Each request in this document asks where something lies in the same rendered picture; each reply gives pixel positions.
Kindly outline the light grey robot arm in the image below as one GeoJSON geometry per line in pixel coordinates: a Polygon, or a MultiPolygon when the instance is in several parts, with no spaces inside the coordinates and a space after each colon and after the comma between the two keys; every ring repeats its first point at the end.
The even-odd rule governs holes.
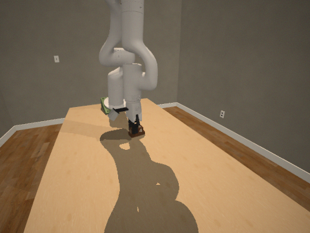
{"type": "Polygon", "coordinates": [[[144,0],[121,0],[121,5],[119,0],[105,2],[110,9],[110,31],[99,61],[105,67],[118,67],[107,76],[108,97],[104,101],[105,107],[112,109],[108,117],[114,121],[119,112],[129,110],[125,100],[138,101],[142,90],[156,88],[158,68],[154,55],[143,43],[144,0]],[[123,48],[115,48],[121,42],[123,48]],[[141,64],[134,63],[135,54],[143,60],[146,73],[141,64]]]}

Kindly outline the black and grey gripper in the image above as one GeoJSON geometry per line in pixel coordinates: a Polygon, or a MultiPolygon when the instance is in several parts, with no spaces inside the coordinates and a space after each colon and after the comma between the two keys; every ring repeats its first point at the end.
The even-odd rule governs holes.
{"type": "Polygon", "coordinates": [[[140,121],[142,121],[142,110],[140,101],[141,100],[131,102],[125,100],[125,107],[129,109],[128,111],[126,111],[126,117],[128,118],[129,128],[132,127],[132,134],[138,133],[138,126],[140,125],[140,121]]]}

